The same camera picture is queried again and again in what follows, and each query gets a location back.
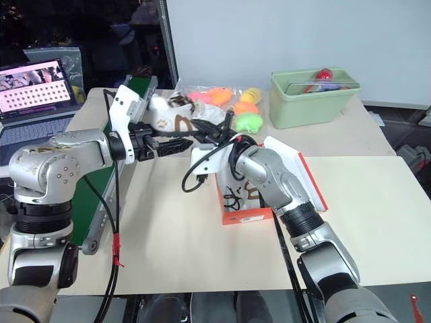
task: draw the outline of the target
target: white wall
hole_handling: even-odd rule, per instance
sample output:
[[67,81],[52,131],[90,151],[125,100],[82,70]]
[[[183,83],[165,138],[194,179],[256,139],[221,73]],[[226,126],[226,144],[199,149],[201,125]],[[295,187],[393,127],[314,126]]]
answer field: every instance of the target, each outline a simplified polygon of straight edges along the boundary
[[361,98],[431,104],[431,0],[167,0],[179,76],[270,88],[272,71],[339,66]]

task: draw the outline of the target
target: laptop keyboard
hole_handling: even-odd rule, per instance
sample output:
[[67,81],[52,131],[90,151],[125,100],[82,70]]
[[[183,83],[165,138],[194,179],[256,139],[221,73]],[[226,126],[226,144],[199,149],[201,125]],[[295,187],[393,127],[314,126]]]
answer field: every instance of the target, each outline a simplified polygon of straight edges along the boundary
[[31,139],[51,137],[57,133],[63,132],[71,119],[72,117],[61,118],[5,129],[0,137],[0,146],[11,145]]

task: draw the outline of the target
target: laptop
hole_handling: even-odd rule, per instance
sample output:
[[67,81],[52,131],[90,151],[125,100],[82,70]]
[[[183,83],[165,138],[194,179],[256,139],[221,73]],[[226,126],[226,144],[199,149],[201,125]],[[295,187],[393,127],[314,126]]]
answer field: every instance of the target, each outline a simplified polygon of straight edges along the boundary
[[59,59],[0,69],[0,167],[63,132],[79,107]]

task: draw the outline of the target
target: orange toy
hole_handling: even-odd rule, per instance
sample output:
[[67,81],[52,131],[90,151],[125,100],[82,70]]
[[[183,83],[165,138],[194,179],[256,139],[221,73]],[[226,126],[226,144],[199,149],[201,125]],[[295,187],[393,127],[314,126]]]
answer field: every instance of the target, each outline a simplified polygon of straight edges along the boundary
[[252,112],[252,113],[259,113],[259,110],[257,107],[250,102],[237,102],[234,105],[234,113],[235,115],[239,115],[244,112]]
[[221,106],[222,104],[229,102],[232,98],[232,90],[226,87],[215,87],[209,90],[206,94],[211,96],[210,104],[213,104],[214,106]]

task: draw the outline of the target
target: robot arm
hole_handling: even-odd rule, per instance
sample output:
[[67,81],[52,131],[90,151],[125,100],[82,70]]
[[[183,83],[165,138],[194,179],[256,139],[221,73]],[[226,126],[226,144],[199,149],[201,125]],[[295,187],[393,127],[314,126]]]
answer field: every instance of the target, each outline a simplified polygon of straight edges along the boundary
[[152,159],[155,151],[160,157],[178,153],[193,143],[159,143],[149,125],[129,124],[141,115],[137,100],[135,92],[119,88],[110,109],[113,131],[107,135],[98,129],[62,133],[12,156],[18,216],[10,231],[10,286],[0,290],[0,322],[49,322],[58,291],[75,281],[71,199],[82,176],[115,161]]
[[307,289],[325,302],[328,323],[397,322],[382,301],[359,285],[358,267],[331,226],[322,220],[299,180],[273,150],[252,146],[237,157],[247,178],[279,216],[301,256]]

